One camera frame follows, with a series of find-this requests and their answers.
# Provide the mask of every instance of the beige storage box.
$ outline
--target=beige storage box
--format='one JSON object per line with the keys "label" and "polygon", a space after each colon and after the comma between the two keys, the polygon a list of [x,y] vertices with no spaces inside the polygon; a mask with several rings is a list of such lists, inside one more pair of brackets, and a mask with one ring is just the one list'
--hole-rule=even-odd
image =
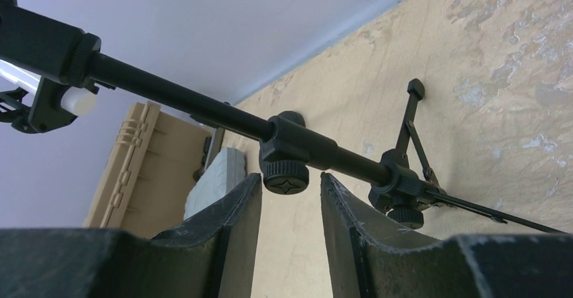
{"label": "beige storage box", "polygon": [[150,238],[183,221],[210,133],[159,109],[154,103],[130,108],[85,227],[122,228]]}

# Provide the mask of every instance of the black tripod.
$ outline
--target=black tripod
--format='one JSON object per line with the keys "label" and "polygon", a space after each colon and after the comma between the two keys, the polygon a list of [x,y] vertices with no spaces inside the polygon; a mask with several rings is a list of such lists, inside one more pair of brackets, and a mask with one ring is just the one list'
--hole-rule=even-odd
{"label": "black tripod", "polygon": [[[259,141],[260,161],[267,189],[282,195],[303,191],[308,185],[307,166],[335,170],[369,182],[372,205],[410,228],[424,224],[422,210],[454,206],[486,216],[495,222],[512,221],[543,232],[560,232],[493,209],[451,197],[439,186],[414,126],[416,107],[424,86],[408,84],[410,98],[396,147],[374,162],[340,148],[337,143],[305,127],[304,119],[288,111],[263,120],[183,86],[129,66],[100,53],[101,40],[79,28],[46,18],[0,0],[0,59],[40,74],[34,103],[24,105],[26,91],[0,93],[0,121],[21,132],[49,132],[71,124],[76,117],[57,103],[70,87],[120,88]],[[412,140],[425,180],[409,169],[406,149]]]}

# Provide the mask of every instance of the concrete floor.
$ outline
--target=concrete floor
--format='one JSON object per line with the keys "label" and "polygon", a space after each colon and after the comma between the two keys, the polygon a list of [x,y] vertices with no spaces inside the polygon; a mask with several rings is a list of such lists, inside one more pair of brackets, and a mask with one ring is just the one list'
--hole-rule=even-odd
{"label": "concrete floor", "polygon": [[[239,108],[300,111],[309,128],[377,160],[419,78],[416,127],[449,194],[573,232],[572,11],[573,0],[407,0]],[[256,142],[228,133],[225,145],[258,171]],[[332,296],[319,173],[299,195],[264,192],[253,297]],[[366,200],[368,184],[335,175]],[[534,232],[460,209],[424,215],[421,232],[440,239]]]}

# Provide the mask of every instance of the gray wall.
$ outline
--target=gray wall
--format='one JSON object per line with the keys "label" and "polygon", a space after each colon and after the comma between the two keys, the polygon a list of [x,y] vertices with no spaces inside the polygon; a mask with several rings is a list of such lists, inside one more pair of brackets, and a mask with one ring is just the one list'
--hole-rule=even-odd
{"label": "gray wall", "polygon": [[[398,1],[18,0],[100,36],[110,56],[231,102]],[[49,134],[0,124],[0,227],[81,225],[120,122],[137,99],[103,90],[93,113]]]}

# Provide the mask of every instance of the white tube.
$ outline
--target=white tube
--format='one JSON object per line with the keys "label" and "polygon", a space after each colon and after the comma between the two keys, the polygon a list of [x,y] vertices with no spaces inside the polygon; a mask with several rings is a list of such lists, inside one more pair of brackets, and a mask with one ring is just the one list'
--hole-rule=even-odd
{"label": "white tube", "polygon": [[[38,91],[41,77],[11,63],[0,60],[0,75],[34,96]],[[60,106],[75,116],[83,116],[93,110],[96,102],[97,97],[92,92],[70,87],[61,97]]]}

